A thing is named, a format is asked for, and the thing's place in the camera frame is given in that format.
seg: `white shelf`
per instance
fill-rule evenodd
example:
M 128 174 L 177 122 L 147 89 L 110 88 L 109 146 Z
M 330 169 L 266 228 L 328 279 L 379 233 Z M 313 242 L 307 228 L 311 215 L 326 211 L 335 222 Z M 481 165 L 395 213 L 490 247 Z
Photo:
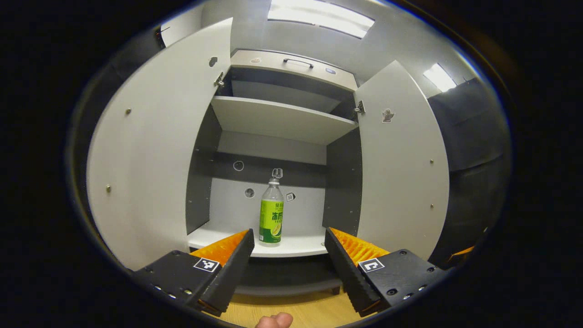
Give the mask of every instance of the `white shelf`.
M 358 127 L 345 118 L 266 100 L 216 96 L 210 103 L 224 131 L 328 145 Z
M 206 229 L 205 225 L 188 235 L 188 246 L 200 249 L 239 232 L 223 232 L 214 229 Z M 251 253 L 251 257 L 296 257 L 326 254 L 328 251 L 326 251 L 326 248 L 322 245 L 324 242 L 324 231 L 325 230 L 322 229 L 321 233 L 318 232 L 319 235 L 312 236 L 284 235 L 282 236 L 282 241 L 279 242 L 277 246 L 269 247 L 264 246 L 265 244 L 259 241 L 258 231 L 254 229 L 255 248 Z

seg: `open cabinet door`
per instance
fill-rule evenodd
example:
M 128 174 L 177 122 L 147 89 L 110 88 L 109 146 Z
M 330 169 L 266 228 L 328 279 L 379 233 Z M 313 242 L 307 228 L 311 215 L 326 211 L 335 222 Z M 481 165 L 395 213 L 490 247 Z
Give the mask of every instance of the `open cabinet door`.
M 152 57 L 99 119 L 87 159 L 90 210 L 107 246 L 132 270 L 188 250 L 188 169 L 215 81 L 230 68 L 232 20 Z
M 358 237 L 427 260 L 445 222 L 449 171 L 441 131 L 417 83 L 397 61 L 354 93 L 363 191 Z

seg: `fluorescent light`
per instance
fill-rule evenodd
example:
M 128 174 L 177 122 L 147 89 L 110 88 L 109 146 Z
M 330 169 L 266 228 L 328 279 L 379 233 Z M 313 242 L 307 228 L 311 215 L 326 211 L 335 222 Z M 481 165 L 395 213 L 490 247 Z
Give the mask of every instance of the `fluorescent light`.
M 431 66 L 430 69 L 423 73 L 423 76 L 428 78 L 431 83 L 435 84 L 441 92 L 446 92 L 447 90 L 456 87 L 454 80 L 449 77 L 440 64 L 434 64 Z
M 272 0 L 267 19 L 319 25 L 361 39 L 374 24 L 350 9 L 316 0 Z

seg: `ceiling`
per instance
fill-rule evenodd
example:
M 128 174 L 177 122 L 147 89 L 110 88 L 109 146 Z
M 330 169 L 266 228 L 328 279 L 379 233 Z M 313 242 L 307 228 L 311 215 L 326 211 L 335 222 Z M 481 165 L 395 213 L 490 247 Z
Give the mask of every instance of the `ceiling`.
M 267 21 L 271 0 L 210 0 L 195 8 L 200 15 L 190 15 L 191 22 L 183 19 L 181 24 L 198 29 L 233 17 L 231 50 L 255 48 L 312 57 L 354 73 L 361 84 L 397 60 L 426 97 L 440 93 L 423 76 L 436 62 L 456 84 L 477 76 L 448 39 L 396 6 L 375 0 L 331 2 L 375 19 L 374 25 L 357 39 L 322 27 Z

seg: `plastic bottle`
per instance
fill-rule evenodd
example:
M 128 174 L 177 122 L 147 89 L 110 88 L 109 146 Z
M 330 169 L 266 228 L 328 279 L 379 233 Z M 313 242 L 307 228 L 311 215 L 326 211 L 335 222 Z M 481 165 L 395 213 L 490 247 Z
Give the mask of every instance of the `plastic bottle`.
M 269 187 L 261 197 L 259 215 L 259 240 L 267 244 L 277 244 L 282 240 L 283 194 L 279 190 L 282 169 L 274 169 Z

